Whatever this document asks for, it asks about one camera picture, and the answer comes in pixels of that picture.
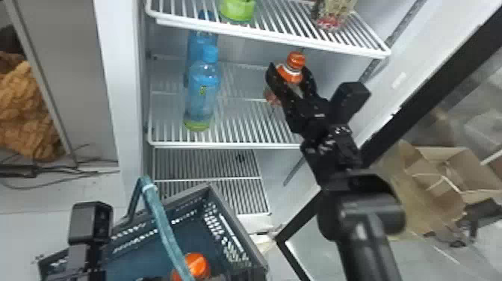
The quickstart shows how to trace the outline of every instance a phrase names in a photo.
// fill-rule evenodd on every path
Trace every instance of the cardboard box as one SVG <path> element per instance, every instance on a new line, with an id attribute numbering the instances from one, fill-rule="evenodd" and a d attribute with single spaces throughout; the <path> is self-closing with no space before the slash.
<path id="1" fill-rule="evenodd" d="M 502 194 L 502 181 L 465 147 L 417 147 L 465 203 L 474 204 Z"/>
<path id="2" fill-rule="evenodd" d="M 465 147 L 414 147 L 402 140 L 377 166 L 406 210 L 407 229 L 418 234 L 454 229 L 467 204 L 502 194 L 502 181 Z"/>

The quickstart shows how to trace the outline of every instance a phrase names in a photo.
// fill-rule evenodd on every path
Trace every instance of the refrigerator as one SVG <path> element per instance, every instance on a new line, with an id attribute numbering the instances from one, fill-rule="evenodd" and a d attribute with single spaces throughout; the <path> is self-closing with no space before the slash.
<path id="1" fill-rule="evenodd" d="M 287 262 L 280 266 L 300 280 L 331 280 L 339 277 L 330 268 L 339 263 L 336 247 L 312 220 L 320 188 L 303 164 L 301 137 L 264 100 L 268 64 L 302 52 L 327 99 L 344 81 L 365 83 L 371 97 L 349 125 L 370 167 L 498 49 L 502 1 L 358 0 L 335 33 L 313 26 L 313 1 L 257 2 L 242 25 L 198 19 L 200 10 L 217 14 L 215 0 L 92 3 L 121 184 L 130 197 L 147 174 L 167 198 L 214 182 L 249 234 L 275 237 L 284 257 L 277 259 Z M 218 34 L 223 70 L 215 119 L 204 132 L 182 122 L 193 30 Z"/>

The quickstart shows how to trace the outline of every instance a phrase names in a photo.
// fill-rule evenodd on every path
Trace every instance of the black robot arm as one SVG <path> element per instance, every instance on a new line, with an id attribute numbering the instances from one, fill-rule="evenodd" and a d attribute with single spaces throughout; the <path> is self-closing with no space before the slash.
<path id="1" fill-rule="evenodd" d="M 270 64 L 265 79 L 281 101 L 290 130 L 323 191 L 317 223 L 336 242 L 349 281 L 401 281 L 387 235 L 401 232 L 404 210 L 389 184 L 362 173 L 359 149 L 347 125 L 370 97 L 359 82 L 341 84 L 330 100 L 317 94 L 312 73 L 302 68 L 298 96 Z"/>

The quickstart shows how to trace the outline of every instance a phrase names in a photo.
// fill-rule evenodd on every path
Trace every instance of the refrigerator shelf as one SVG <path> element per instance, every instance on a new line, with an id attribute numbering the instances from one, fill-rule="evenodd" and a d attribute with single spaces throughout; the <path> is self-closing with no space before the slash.
<path id="1" fill-rule="evenodd" d="M 183 124 L 182 62 L 152 62 L 147 140 L 156 148 L 298 149 L 302 138 L 291 133 L 281 108 L 263 98 L 265 67 L 222 63 L 222 85 L 214 121 L 203 132 Z"/>
<path id="2" fill-rule="evenodd" d="M 154 149 L 152 169 L 161 199 L 213 182 L 237 214 L 270 213 L 252 150 Z"/>
<path id="3" fill-rule="evenodd" d="M 155 149 L 153 158 L 156 182 L 261 178 L 249 149 Z"/>
<path id="4" fill-rule="evenodd" d="M 242 25 L 219 16 L 215 22 L 198 19 L 200 10 L 217 14 L 217 0 L 146 0 L 145 10 L 159 25 L 370 58 L 382 59 L 391 54 L 390 48 L 356 12 L 336 32 L 314 27 L 310 20 L 312 5 L 312 1 L 302 0 L 258 0 L 254 19 Z"/>
<path id="5" fill-rule="evenodd" d="M 261 179 L 218 179 L 211 181 L 237 215 L 270 213 Z M 161 199 L 171 197 L 201 182 L 156 182 Z"/>

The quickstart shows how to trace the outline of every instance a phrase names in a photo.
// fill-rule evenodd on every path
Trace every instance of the blue bottle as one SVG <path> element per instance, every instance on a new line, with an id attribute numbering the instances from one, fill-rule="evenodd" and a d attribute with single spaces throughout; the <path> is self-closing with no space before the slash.
<path id="1" fill-rule="evenodd" d="M 218 65 L 218 48 L 204 45 L 202 60 L 190 67 L 188 72 L 188 94 L 183 123 L 195 132 L 206 130 L 213 118 L 220 91 L 221 69 Z"/>
<path id="2" fill-rule="evenodd" d="M 214 22 L 214 14 L 208 10 L 208 18 Z M 204 10 L 199 12 L 199 19 L 205 19 Z M 187 61 L 185 62 L 185 72 L 183 73 L 183 86 L 188 86 L 188 69 L 196 61 L 202 60 L 202 47 L 204 45 L 216 46 L 218 36 L 206 31 L 190 31 L 188 35 Z"/>

